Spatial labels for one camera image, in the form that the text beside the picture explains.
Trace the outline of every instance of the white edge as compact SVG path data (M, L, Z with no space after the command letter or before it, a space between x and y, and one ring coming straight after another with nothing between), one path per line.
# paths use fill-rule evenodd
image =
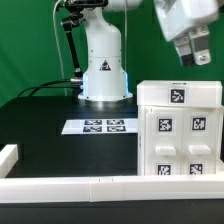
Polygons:
M12 168L17 159L17 146L7 145L0 153L0 172L6 161ZM0 203L224 199L224 165L218 166L219 174L201 176L1 178Z

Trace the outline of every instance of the black table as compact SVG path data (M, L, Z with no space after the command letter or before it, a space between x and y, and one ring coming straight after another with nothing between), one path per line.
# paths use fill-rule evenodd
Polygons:
M0 109L0 143L19 144L7 178L137 174L137 134L62 136L67 119L137 118L137 106L98 109L71 97L13 99ZM224 200L0 204L0 223L223 223Z

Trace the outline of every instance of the printed marker sheet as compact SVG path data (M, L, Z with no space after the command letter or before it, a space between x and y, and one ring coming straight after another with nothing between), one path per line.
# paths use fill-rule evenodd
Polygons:
M67 120L62 135L137 133L138 119Z

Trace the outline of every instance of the green screen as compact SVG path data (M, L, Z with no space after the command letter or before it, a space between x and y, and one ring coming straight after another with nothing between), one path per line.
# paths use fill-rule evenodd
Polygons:
M60 63L53 29L54 0L11 0L0 7L0 105L15 98L25 88L61 79ZM73 77L73 66L60 22L68 16L65 9L56 14L65 78ZM125 14L105 13L117 26L125 43ZM173 43L161 33L153 1L143 0L128 12L127 52L123 48L123 67L129 74L129 89L136 93L142 80L221 80L224 73L224 16L209 26L212 62L184 68ZM83 26L73 31L80 65L87 68L87 44ZM63 90L42 90L37 95L63 95Z

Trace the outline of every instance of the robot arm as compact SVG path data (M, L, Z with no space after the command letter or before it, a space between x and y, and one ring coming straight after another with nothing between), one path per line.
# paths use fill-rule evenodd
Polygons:
M154 0L167 41L174 41L184 66L211 61L207 25L218 19L223 0Z
M106 11L137 8L142 0L65 0L70 16L62 25L74 49L71 29L83 23L88 45L88 69L83 74L83 92L79 99L86 102L117 102L132 97L128 92L127 74L121 63L121 34L103 18ZM74 62L75 50L71 50Z

